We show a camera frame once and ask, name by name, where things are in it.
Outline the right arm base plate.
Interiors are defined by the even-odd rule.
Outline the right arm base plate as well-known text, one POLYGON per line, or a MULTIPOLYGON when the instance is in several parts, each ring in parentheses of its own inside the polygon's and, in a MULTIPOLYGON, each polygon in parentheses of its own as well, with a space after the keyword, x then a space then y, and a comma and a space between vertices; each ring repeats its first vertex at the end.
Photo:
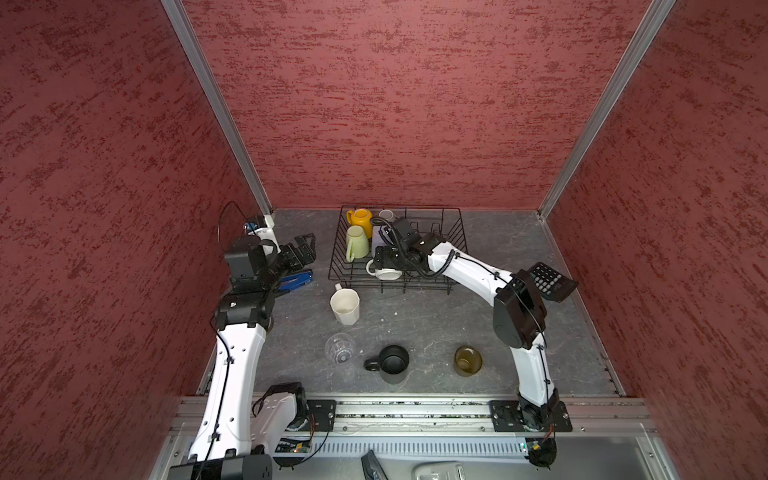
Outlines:
POLYGON ((491 400, 488 402, 490 419, 497 433, 570 433, 573 425, 563 401, 558 401, 549 416, 536 426, 525 419, 523 409, 517 400, 491 400))

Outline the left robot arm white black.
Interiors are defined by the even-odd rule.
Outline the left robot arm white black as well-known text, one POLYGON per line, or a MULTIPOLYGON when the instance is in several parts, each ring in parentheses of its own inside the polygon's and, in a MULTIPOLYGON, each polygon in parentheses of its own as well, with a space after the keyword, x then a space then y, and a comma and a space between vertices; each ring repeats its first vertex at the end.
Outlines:
POLYGON ((281 284, 316 258, 314 235, 279 244, 274 225, 272 214, 248 218, 243 235, 223 249, 230 278, 211 319, 217 340, 211 391, 187 459, 170 468, 171 479, 269 479, 285 431, 308 415, 297 382, 253 397, 281 284))

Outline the pale green mug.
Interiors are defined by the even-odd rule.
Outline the pale green mug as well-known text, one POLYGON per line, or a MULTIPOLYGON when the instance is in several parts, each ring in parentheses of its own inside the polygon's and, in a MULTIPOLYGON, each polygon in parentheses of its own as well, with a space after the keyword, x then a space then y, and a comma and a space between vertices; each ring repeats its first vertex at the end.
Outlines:
POLYGON ((346 252, 347 262, 354 262, 369 255, 370 244, 365 230, 359 225, 350 226, 346 231, 346 252))

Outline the grey white mug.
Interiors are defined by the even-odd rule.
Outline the grey white mug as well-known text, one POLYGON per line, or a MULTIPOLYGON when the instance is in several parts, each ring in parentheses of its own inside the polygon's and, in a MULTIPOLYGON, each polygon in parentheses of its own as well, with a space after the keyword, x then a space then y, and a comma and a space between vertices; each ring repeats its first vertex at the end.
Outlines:
POLYGON ((393 211, 391 211, 391 210, 389 210, 389 209, 384 209, 384 210, 381 210, 381 211, 378 213, 378 217, 379 217, 380 219, 386 220, 387 222, 393 222, 393 221, 395 221, 395 220, 396 220, 396 215, 394 214, 394 212, 393 212, 393 211))

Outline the clear glass cup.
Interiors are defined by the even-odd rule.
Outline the clear glass cup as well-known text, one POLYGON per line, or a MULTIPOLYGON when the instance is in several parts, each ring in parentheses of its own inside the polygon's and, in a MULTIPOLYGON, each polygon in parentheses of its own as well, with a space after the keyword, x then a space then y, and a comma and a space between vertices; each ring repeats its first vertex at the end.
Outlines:
POLYGON ((332 335, 325 344, 325 355, 334 364, 352 360, 357 353, 354 339, 347 333, 332 335))

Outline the black calculator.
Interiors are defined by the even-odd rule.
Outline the black calculator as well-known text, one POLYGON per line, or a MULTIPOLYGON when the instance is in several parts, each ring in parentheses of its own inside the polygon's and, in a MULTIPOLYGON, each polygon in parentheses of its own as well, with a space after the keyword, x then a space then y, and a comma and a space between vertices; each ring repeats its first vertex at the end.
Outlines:
POLYGON ((530 270, 541 297, 550 302, 565 301, 578 287, 578 282, 551 266, 538 262, 530 270))

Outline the aluminium rail frame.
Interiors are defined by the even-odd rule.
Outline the aluminium rail frame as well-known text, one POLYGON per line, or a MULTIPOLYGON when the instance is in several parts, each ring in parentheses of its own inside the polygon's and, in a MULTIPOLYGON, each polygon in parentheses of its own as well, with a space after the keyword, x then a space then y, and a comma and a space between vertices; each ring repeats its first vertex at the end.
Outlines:
MULTIPOLYGON (((570 433, 497 433, 488 402, 467 395, 316 394, 336 400, 330 432, 286 432, 276 447, 275 479, 362 479, 373 450, 388 479, 412 479, 416 465, 455 461, 466 479, 675 479, 674 466, 644 400, 570 397, 570 433)), ((182 399, 152 471, 171 479, 184 463, 208 397, 182 399)))

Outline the cream white mug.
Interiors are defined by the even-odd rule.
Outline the cream white mug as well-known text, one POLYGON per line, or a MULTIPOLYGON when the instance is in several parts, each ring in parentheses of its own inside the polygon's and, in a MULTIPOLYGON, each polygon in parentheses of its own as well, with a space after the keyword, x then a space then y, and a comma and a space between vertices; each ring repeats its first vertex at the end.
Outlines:
POLYGON ((342 325, 351 326, 360 319, 360 297, 354 289, 337 283, 329 304, 335 319, 342 325))

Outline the black object at bottom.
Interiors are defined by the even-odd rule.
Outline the black object at bottom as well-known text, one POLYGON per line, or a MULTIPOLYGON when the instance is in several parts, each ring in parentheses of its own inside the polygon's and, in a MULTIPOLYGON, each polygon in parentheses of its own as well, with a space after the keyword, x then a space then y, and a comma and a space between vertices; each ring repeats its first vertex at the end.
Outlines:
POLYGON ((373 450, 369 450, 362 456, 361 465, 365 480, 388 480, 388 476, 373 450))

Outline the red inside white mug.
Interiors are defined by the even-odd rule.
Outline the red inside white mug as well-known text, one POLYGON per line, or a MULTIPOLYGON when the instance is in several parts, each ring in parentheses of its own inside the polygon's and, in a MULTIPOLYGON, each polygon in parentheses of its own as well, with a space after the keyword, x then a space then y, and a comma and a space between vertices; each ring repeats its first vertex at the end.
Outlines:
POLYGON ((368 275, 378 279, 379 281, 396 281, 399 280, 403 272, 392 268, 375 268, 374 261, 371 260, 366 264, 366 272, 368 275))

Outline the yellow mug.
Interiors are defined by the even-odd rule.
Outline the yellow mug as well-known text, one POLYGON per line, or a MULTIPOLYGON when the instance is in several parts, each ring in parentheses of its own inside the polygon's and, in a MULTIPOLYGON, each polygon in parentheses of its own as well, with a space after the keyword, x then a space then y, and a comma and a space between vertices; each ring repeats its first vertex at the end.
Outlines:
POLYGON ((368 239, 373 236, 373 214, 368 209, 354 209, 346 212, 346 220, 350 226, 359 226, 363 229, 368 239))

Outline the olive green glass cup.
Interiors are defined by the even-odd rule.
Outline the olive green glass cup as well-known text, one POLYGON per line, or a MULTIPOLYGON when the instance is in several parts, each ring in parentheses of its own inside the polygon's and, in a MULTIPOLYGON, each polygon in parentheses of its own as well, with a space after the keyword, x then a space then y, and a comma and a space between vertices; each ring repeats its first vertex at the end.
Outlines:
POLYGON ((471 346, 460 346, 454 353, 454 371, 462 377, 470 377, 477 374, 483 366, 481 353, 471 346))

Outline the lilac plastic cup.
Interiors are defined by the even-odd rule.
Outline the lilac plastic cup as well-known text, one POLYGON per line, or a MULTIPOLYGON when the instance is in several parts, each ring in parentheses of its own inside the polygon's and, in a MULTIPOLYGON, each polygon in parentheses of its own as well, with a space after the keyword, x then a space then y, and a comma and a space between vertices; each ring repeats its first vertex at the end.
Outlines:
POLYGON ((375 255, 378 247, 390 247, 385 225, 372 227, 371 254, 375 255))

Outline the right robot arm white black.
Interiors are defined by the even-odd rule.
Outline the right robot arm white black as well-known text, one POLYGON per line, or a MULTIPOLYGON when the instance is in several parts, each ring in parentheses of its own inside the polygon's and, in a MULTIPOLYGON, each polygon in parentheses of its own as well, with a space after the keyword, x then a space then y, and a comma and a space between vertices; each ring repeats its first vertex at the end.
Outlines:
POLYGON ((375 217, 372 224, 383 230, 383 240, 408 270, 422 278, 447 277, 492 307, 493 331, 513 355, 522 423, 530 431, 550 429, 559 393, 546 355, 547 311, 531 273, 489 265, 439 235, 419 234, 406 219, 375 217))

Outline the black mug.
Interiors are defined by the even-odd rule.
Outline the black mug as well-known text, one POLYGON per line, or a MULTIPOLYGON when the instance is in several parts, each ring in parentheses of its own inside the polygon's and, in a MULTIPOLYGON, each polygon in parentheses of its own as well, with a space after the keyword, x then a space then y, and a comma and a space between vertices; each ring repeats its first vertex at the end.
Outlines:
POLYGON ((396 385, 405 380, 409 363, 410 356, 404 347, 388 345, 377 356, 365 360, 363 366, 366 371, 378 372, 386 383, 396 385))

